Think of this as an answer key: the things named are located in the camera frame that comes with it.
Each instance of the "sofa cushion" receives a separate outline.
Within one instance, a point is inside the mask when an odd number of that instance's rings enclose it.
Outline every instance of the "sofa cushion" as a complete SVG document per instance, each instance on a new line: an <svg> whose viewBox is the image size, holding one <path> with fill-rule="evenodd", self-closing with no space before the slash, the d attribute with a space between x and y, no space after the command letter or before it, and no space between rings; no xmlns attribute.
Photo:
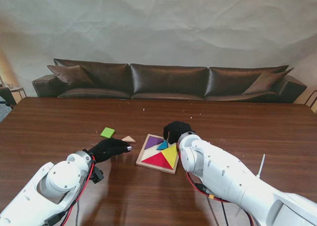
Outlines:
<svg viewBox="0 0 317 226"><path fill-rule="evenodd" d="M266 91L245 95L232 96L208 96L206 101L229 101L229 102L257 102L257 103L278 103L279 96L276 92Z"/></svg>
<svg viewBox="0 0 317 226"><path fill-rule="evenodd" d="M60 66L81 66L99 88L132 93L131 69L128 64L65 59L54 59L54 62Z"/></svg>
<svg viewBox="0 0 317 226"><path fill-rule="evenodd" d="M242 93L242 95L269 91L274 84L276 84L279 80L281 80L292 70L293 68L279 73L271 73L264 71L257 78L257 80L253 82L253 84L244 93Z"/></svg>
<svg viewBox="0 0 317 226"><path fill-rule="evenodd" d="M134 100L179 100L179 101L203 101L204 99L194 95L177 93L140 93L131 97Z"/></svg>
<svg viewBox="0 0 317 226"><path fill-rule="evenodd" d="M96 85L85 73L81 66L51 66L49 70L69 88L94 88Z"/></svg>
<svg viewBox="0 0 317 226"><path fill-rule="evenodd" d="M107 89L76 88L61 93L59 98L108 98L108 99L130 99L128 93Z"/></svg>
<svg viewBox="0 0 317 226"><path fill-rule="evenodd" d="M178 93L203 96L208 69L194 66L130 64L134 94Z"/></svg>
<svg viewBox="0 0 317 226"><path fill-rule="evenodd" d="M210 67L205 96L240 95L245 92L262 72L279 73L286 66L263 68L226 68Z"/></svg>

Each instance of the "blue triangle piece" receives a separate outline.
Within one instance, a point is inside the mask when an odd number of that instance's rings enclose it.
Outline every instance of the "blue triangle piece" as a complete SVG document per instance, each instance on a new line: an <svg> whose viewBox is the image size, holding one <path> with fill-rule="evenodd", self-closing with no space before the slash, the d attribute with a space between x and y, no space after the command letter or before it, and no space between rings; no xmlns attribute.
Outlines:
<svg viewBox="0 0 317 226"><path fill-rule="evenodd" d="M168 148L168 144L167 144L167 141L164 141L164 142L162 142L161 145L159 145L159 147L157 148L157 150L164 150L164 149L166 149L166 148Z"/></svg>

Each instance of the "sofa seat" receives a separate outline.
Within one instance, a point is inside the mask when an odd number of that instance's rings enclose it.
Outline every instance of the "sofa seat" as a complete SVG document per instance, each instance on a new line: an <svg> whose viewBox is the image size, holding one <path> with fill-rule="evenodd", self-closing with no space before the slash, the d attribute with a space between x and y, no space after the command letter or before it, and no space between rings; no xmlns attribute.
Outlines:
<svg viewBox="0 0 317 226"><path fill-rule="evenodd" d="M233 102L257 102L257 103L278 103L279 95L273 91L252 93L246 95L232 96L207 96L206 101L233 101Z"/></svg>
<svg viewBox="0 0 317 226"><path fill-rule="evenodd" d="M179 100L179 101L203 101L204 99L194 95L177 93L139 93L131 97L134 100Z"/></svg>
<svg viewBox="0 0 317 226"><path fill-rule="evenodd" d="M130 99L130 94L97 88L75 88L61 93L59 98L107 98L107 99Z"/></svg>

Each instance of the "dark brown leather sofa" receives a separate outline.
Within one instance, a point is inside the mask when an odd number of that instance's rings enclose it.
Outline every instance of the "dark brown leather sofa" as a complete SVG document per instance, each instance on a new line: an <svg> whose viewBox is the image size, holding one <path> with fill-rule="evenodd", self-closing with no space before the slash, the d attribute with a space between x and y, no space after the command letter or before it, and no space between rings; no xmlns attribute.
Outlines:
<svg viewBox="0 0 317 226"><path fill-rule="evenodd" d="M68 89L55 75L46 75L32 82L39 97L292 103L306 89L306 85L287 75L270 91L242 95L263 71L278 73L288 66L249 69L64 59L54 62L83 67L97 88Z"/></svg>

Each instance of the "sofa armrest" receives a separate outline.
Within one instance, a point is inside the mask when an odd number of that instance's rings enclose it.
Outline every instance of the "sofa armrest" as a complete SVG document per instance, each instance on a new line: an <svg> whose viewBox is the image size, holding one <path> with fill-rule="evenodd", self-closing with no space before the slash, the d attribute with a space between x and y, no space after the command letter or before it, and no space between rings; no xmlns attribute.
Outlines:
<svg viewBox="0 0 317 226"><path fill-rule="evenodd" d="M57 97L67 89L55 75L43 76L32 81L32 84L38 97Z"/></svg>
<svg viewBox="0 0 317 226"><path fill-rule="evenodd" d="M16 105L15 99L12 96L12 93L7 87L0 87L0 96L4 98L10 105Z"/></svg>
<svg viewBox="0 0 317 226"><path fill-rule="evenodd" d="M292 76L285 76L274 85L275 91L283 103L293 103L305 90L307 86Z"/></svg>

